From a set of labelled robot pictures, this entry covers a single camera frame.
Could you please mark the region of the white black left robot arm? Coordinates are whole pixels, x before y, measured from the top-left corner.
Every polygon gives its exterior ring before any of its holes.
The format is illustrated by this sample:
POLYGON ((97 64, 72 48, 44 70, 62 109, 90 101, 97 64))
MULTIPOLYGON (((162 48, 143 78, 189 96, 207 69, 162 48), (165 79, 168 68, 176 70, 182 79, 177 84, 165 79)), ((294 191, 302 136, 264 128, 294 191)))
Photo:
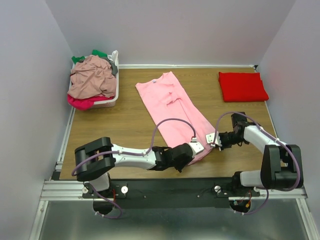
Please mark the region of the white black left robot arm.
POLYGON ((175 147, 151 146, 148 149, 125 148, 102 137, 76 148, 75 168, 71 172, 79 182, 88 182, 88 190, 101 198, 114 193, 109 170, 115 167, 132 167, 148 171, 174 168, 181 172, 198 154, 197 139, 175 147))

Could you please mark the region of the light pink t shirt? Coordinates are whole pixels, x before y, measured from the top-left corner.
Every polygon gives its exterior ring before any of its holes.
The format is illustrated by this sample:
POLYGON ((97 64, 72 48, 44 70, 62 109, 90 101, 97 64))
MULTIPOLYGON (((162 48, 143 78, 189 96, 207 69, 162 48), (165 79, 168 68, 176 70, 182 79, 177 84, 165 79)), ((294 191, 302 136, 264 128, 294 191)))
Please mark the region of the light pink t shirt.
MULTIPOLYGON (((135 88, 156 125, 162 120, 175 118, 185 120, 194 127, 196 138, 204 150, 195 156, 190 165, 210 153, 212 148, 207 143, 206 135, 214 133, 215 128, 194 106, 172 72, 163 73, 159 78, 145 83, 137 83, 135 88)), ((177 120, 162 123, 158 130, 167 146, 172 148, 190 142, 194 135, 188 124, 177 120)))

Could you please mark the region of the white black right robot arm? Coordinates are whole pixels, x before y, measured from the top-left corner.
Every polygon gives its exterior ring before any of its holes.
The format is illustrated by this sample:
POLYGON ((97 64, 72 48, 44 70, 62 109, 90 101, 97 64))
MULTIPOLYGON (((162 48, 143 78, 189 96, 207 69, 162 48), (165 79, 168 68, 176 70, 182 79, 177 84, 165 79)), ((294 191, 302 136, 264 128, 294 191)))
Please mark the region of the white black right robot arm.
POLYGON ((213 141, 221 150, 251 144, 262 153, 260 170, 237 171, 232 176, 230 191, 236 196, 243 195, 248 188, 290 192, 304 185, 300 147, 274 137, 244 112, 222 114, 215 125, 213 141), (218 131, 222 117, 228 114, 233 131, 218 131))

